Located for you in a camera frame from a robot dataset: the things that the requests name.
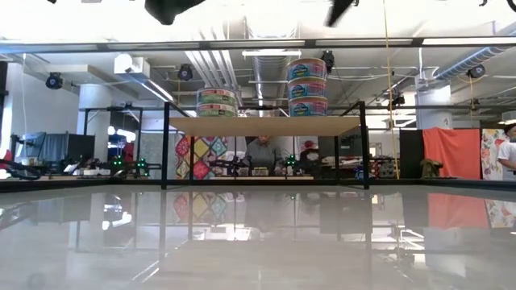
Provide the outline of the Wild Planet seafood can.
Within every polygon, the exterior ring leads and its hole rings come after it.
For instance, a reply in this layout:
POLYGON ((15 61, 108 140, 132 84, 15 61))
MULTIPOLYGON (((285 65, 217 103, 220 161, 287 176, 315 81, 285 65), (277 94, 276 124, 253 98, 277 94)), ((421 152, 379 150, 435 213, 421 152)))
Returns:
POLYGON ((321 77, 300 77, 287 84, 289 100, 299 97, 325 97, 327 81, 321 77))
POLYGON ((325 97, 299 97, 289 100, 291 117, 327 116, 327 99, 325 97))
POLYGON ((287 80, 300 77, 327 77, 327 67, 324 60, 317 58, 301 58, 291 61, 287 66, 287 80))

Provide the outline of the Bumble Bee light tuna can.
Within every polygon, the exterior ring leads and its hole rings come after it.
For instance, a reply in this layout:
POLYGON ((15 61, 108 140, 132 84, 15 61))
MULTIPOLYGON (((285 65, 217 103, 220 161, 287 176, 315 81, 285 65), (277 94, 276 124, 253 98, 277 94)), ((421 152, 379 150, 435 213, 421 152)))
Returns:
POLYGON ((229 89, 204 88, 197 91, 197 103, 199 105, 217 103, 236 106, 237 98, 235 92, 229 89))
POLYGON ((231 105, 207 103, 197 106, 198 117, 236 117, 238 110, 231 105))

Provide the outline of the white ceiling box unit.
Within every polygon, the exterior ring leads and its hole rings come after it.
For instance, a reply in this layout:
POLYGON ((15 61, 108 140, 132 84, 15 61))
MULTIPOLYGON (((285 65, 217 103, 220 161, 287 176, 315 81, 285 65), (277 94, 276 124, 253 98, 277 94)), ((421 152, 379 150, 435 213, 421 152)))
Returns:
POLYGON ((151 78, 150 72, 151 66, 143 57, 122 53, 114 58, 114 74, 124 79, 144 83, 151 78))

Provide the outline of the white ceiling light fixture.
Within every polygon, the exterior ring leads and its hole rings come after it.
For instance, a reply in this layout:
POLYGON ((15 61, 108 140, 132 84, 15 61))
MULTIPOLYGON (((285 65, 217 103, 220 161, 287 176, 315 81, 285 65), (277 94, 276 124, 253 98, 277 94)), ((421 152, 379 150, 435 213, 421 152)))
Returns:
POLYGON ((278 50, 278 49, 264 49, 264 50, 255 50, 255 51, 242 51, 242 56, 245 57, 287 57, 287 56, 296 56, 299 57, 302 55, 301 51, 286 51, 286 50, 278 50))

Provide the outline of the white round column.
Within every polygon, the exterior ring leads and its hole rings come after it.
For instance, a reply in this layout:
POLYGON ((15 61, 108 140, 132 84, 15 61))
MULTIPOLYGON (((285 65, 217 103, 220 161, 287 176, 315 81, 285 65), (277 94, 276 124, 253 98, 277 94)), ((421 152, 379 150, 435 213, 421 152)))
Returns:
POLYGON ((81 85, 78 106, 77 133, 94 137, 94 158, 106 162, 108 157, 108 128, 112 104, 111 90, 104 85, 81 85))
POLYGON ((422 87, 415 94, 416 127, 419 130, 433 127, 451 129, 452 112, 446 109, 451 105, 450 85, 429 89, 422 87))

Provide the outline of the colourful patchwork quilt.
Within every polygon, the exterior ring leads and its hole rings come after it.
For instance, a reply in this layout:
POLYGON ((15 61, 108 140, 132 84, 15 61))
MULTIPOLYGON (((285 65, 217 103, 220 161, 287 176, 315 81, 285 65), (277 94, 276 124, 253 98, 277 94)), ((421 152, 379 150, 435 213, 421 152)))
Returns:
POLYGON ((190 141, 191 138, 188 135, 180 135, 174 146, 177 179, 188 180, 190 169, 193 169, 195 180, 209 180, 227 172, 225 168, 210 164, 213 161, 227 158, 227 137, 195 137, 193 150, 191 150, 190 141))

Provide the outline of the black panel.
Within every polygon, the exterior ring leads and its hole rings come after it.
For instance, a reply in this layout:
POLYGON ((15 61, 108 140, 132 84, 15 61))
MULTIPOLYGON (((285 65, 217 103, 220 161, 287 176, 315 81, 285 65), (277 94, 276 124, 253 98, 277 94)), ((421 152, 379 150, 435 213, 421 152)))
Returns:
POLYGON ((424 142, 421 130, 400 131, 400 177, 418 179, 422 176, 424 142))

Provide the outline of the orange cloth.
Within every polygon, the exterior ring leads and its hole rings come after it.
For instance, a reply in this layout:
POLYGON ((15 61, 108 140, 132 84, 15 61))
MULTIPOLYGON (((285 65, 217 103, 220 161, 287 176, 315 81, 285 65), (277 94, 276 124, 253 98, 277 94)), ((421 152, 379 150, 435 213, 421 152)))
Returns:
POLYGON ((481 133, 479 129, 442 129, 422 131, 424 156, 443 165, 440 177, 467 180, 481 178, 481 133))

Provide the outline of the grey-blue cloth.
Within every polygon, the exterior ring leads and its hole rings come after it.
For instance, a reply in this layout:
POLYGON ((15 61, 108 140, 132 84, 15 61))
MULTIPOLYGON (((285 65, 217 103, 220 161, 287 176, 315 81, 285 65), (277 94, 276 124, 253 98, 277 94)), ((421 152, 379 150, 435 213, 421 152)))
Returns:
POLYGON ((40 168, 60 168, 68 153, 69 133, 36 132, 10 136, 12 160, 40 168))

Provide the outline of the floral cloth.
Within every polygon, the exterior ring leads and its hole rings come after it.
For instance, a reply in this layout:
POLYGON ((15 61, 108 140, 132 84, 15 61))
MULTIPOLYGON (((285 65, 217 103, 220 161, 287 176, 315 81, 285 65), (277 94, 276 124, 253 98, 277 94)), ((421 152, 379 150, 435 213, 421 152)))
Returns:
POLYGON ((481 131, 481 173, 483 180, 502 180, 503 167, 497 161, 499 147, 507 140, 502 129, 481 131))

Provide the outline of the white glossy table sheet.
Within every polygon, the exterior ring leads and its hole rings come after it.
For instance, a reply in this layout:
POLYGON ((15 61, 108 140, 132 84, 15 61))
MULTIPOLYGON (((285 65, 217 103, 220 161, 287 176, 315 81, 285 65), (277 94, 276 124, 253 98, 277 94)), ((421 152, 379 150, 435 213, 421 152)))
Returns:
POLYGON ((0 193, 0 290, 516 290, 516 193, 0 193))

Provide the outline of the grey overhead frame beam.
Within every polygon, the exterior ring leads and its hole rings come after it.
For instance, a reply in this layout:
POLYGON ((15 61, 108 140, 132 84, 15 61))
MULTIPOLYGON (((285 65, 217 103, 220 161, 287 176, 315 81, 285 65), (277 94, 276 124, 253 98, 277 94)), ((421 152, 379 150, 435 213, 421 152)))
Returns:
POLYGON ((158 43, 8 43, 0 53, 104 53, 154 51, 205 51, 247 49, 330 48, 461 48, 513 47, 516 35, 481 37, 354 38, 354 39, 236 39, 191 40, 158 43))

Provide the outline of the silver ribbed air duct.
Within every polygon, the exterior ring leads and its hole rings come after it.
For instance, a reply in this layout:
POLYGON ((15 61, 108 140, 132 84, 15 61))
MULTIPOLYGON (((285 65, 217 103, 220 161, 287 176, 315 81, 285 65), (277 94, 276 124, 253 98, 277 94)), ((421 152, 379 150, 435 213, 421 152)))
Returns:
POLYGON ((290 60, 290 56, 252 57, 259 106, 281 106, 285 102, 287 66, 290 60))

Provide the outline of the black background station frame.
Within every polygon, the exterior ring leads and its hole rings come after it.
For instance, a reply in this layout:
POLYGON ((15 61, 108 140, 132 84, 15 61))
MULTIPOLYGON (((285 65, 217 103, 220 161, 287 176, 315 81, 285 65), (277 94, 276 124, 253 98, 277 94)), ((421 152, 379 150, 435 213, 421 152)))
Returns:
POLYGON ((81 170, 88 176, 113 176, 120 179, 134 177, 134 162, 143 158, 139 149, 143 110, 129 105, 109 106, 106 110, 110 111, 107 161, 101 162, 93 157, 81 170), (134 160, 129 163, 124 162, 122 157, 125 143, 134 143, 134 160))
POLYGON ((516 104, 503 105, 424 105, 424 106, 365 106, 366 110, 516 110, 516 104))

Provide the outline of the wooden shelf with black frame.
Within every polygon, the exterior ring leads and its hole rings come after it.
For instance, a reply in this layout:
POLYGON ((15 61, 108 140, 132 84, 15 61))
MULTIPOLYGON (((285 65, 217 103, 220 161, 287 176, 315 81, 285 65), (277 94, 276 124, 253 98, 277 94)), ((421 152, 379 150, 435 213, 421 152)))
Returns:
POLYGON ((188 116, 184 110, 173 103, 164 104, 163 117, 163 143, 162 143, 162 174, 160 186, 166 189, 169 185, 188 186, 296 186, 296 185, 348 185, 339 176, 339 136, 358 127, 362 137, 362 161, 364 177, 360 182, 365 189, 370 187, 369 178, 369 149, 368 149, 368 128, 365 120, 365 106, 358 101, 350 109, 358 108, 358 116, 316 116, 316 117, 237 117, 237 118, 193 118, 188 116), (195 180, 192 176, 188 180, 174 181, 167 178, 168 154, 169 154, 169 131, 174 127, 180 132, 188 135, 191 139, 199 136, 332 136, 334 138, 334 162, 335 176, 332 180, 316 180, 309 177, 284 176, 284 177, 233 177, 222 180, 195 180))

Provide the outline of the large silver air duct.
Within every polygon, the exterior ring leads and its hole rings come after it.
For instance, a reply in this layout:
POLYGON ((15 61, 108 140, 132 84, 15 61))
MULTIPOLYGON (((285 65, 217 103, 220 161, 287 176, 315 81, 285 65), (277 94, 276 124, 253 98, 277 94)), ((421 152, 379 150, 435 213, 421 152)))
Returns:
MULTIPOLYGON (((493 25, 493 34, 490 35, 489 38, 494 39, 496 37, 510 37, 515 38, 516 41, 516 21, 501 29, 496 29, 493 25)), ((457 77, 461 73, 466 73, 472 68, 481 66, 487 60, 502 54, 512 47, 513 45, 495 44, 494 41, 488 42, 486 45, 467 54, 462 59, 458 59, 443 68, 436 69, 432 74, 433 79, 436 81, 446 81, 457 77)))

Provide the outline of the black aluminium table frame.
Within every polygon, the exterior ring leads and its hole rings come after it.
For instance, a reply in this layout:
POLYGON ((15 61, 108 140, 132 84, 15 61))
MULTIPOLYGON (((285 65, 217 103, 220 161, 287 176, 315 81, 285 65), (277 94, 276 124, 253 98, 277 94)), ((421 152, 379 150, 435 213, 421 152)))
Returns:
POLYGON ((67 189, 104 185, 152 185, 152 186, 372 186, 395 185, 427 185, 465 189, 490 189, 500 191, 516 191, 516 181, 496 180, 464 180, 464 179, 400 179, 370 180, 364 184, 360 180, 299 180, 299 179, 228 179, 228 180, 120 180, 109 179, 77 179, 77 180, 33 180, 33 181, 0 181, 0 193, 29 192, 50 189, 67 189))

